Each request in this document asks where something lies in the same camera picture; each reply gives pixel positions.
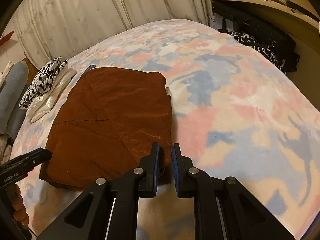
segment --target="bedspread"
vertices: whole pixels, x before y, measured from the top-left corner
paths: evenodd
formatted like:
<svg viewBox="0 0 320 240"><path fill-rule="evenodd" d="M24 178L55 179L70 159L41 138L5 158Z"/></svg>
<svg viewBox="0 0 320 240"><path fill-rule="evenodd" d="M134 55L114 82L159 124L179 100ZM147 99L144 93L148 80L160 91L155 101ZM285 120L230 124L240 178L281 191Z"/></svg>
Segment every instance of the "bedspread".
<svg viewBox="0 0 320 240"><path fill-rule="evenodd" d="M52 111L23 123L12 158L45 147L52 122L90 65L158 71L172 96L172 142L213 177L236 177L300 239L320 210L320 113L280 70L230 35L188 20L149 23L71 58L77 70ZM40 233L78 192L19 183ZM161 186L140 199L137 239L194 239L193 201Z"/></svg>

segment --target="blue gray pillow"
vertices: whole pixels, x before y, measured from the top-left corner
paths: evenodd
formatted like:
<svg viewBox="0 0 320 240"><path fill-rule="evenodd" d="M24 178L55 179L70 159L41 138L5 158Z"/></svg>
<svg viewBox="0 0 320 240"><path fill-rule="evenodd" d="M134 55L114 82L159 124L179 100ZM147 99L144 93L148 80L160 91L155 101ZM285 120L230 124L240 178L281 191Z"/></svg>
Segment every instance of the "blue gray pillow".
<svg viewBox="0 0 320 240"><path fill-rule="evenodd" d="M28 80L28 66L24 61L12 67L0 88L0 134L6 133L11 113Z"/></svg>
<svg viewBox="0 0 320 240"><path fill-rule="evenodd" d="M24 93L27 91L28 87L30 86L30 83L27 83L21 92L21 95L19 99L17 100L17 103L15 104L12 113L10 115L10 118L8 120L7 124L7 130L5 133L9 135L13 140L16 139L18 132L21 128L21 125L26 117L27 110L26 109L20 109L19 108L19 103L24 95Z"/></svg>

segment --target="hand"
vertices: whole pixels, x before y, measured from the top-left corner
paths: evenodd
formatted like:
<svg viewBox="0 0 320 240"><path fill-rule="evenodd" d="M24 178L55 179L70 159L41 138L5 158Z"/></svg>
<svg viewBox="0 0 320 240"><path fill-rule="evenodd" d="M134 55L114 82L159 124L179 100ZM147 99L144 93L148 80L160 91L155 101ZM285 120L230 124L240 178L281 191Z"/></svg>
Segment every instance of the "hand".
<svg viewBox="0 0 320 240"><path fill-rule="evenodd" d="M16 196L14 200L11 202L15 210L13 217L18 222L21 222L22 225L27 226L29 224L29 216L27 214L26 207L23 205L21 191L17 184L14 185L14 190L16 192Z"/></svg>

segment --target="white label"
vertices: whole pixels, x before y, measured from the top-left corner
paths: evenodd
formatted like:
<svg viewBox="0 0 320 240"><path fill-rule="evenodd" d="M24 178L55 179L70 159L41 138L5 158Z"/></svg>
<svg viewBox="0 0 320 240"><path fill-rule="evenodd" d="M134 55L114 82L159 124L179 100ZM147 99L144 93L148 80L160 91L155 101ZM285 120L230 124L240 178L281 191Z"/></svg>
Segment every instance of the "white label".
<svg viewBox="0 0 320 240"><path fill-rule="evenodd" d="M210 27L215 30L222 29L222 17L210 15Z"/></svg>

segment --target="black and white patterned cloth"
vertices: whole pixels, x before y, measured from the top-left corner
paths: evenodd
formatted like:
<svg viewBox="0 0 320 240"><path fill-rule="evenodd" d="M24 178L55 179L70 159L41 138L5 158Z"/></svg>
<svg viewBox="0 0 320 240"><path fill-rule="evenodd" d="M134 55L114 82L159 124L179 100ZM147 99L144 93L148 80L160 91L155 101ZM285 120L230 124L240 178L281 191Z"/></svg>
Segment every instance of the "black and white patterned cloth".
<svg viewBox="0 0 320 240"><path fill-rule="evenodd" d="M68 60L61 62L62 57L57 57L44 65L36 74L32 84L23 95L19 108L28 109L33 99L44 94L52 88L52 84L59 72L65 67Z"/></svg>
<svg viewBox="0 0 320 240"><path fill-rule="evenodd" d="M274 52L272 52L267 45L257 44L256 39L243 31L231 32L230 35L239 43L249 46L263 55L273 65L280 69L284 74L286 71L283 70L285 59L279 58Z"/></svg>

